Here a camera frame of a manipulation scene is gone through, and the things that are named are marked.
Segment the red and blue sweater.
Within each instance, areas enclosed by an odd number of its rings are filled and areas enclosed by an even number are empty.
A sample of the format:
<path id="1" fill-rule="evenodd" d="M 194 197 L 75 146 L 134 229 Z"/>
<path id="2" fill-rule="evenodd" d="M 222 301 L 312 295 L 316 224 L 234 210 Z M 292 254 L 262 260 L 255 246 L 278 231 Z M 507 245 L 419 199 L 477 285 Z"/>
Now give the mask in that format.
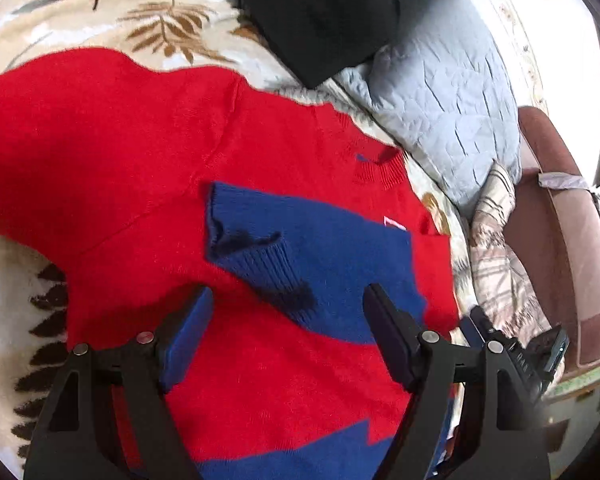
<path id="1" fill-rule="evenodd" d="M 69 344 L 117 347 L 211 290 L 166 395 L 207 479 L 370 478 L 408 396 L 364 288 L 457 323 L 402 152 L 216 66 L 79 49 L 0 75 L 0 234 L 64 271 Z"/>

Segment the striped floral pillow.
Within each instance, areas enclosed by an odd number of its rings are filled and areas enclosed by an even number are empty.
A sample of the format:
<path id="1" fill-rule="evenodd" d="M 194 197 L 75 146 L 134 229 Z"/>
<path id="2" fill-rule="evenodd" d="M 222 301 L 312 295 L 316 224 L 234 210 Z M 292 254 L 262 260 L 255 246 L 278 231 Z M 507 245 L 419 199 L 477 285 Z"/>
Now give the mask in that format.
<path id="1" fill-rule="evenodd" d="M 516 206 L 506 169 L 494 162 L 480 191 L 469 235 L 469 261 L 478 305 L 507 337 L 527 347 L 550 329 L 524 265 L 505 240 Z"/>

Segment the pink brown headboard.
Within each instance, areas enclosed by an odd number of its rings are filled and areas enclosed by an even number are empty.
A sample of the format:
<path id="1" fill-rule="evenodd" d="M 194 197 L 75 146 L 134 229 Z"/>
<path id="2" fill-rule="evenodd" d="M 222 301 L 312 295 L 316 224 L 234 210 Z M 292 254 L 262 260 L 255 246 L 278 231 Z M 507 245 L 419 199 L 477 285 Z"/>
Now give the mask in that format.
<path id="1" fill-rule="evenodd" d="M 550 325 L 570 340 L 566 372 L 600 362 L 600 214 L 547 114 L 518 110 L 522 177 L 505 239 L 529 274 Z"/>

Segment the light blue quilted pillow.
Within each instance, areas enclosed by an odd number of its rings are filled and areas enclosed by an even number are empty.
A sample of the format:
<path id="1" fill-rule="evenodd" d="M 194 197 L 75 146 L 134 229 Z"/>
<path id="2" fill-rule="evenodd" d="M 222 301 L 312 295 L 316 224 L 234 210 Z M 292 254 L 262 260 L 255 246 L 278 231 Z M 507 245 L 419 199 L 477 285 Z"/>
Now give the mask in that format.
<path id="1" fill-rule="evenodd" d="M 372 62 L 336 79 L 465 218 L 494 162 L 519 181 L 518 106 L 498 46 L 470 0 L 429 0 Z"/>

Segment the black garment pile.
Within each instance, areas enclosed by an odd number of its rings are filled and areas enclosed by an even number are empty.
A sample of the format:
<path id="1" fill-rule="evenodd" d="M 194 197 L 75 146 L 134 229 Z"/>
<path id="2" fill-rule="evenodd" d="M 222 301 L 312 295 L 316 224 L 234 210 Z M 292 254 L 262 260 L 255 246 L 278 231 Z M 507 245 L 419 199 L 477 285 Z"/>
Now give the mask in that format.
<path id="1" fill-rule="evenodd" d="M 371 58 L 430 0 L 240 0 L 272 52 L 306 88 Z"/>

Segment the leaf pattern plush blanket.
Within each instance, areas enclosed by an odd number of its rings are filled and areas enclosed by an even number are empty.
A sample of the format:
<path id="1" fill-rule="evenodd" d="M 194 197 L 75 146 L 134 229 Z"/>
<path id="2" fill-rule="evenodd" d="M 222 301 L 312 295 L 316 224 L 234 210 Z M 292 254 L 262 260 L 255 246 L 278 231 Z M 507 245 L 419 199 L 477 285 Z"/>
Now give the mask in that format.
<path id="1" fill-rule="evenodd" d="M 333 84 L 301 88 L 253 35 L 234 0 L 0 0 L 0 75 L 37 58 L 79 49 L 119 52 L 158 73 L 216 66 L 252 88 L 303 105 L 332 106 L 358 130 L 391 146 Z M 414 193 L 438 230 L 458 215 L 414 158 Z M 21 474 L 30 435 L 67 353 L 65 273 L 39 252 L 0 235 L 0 460 Z"/>

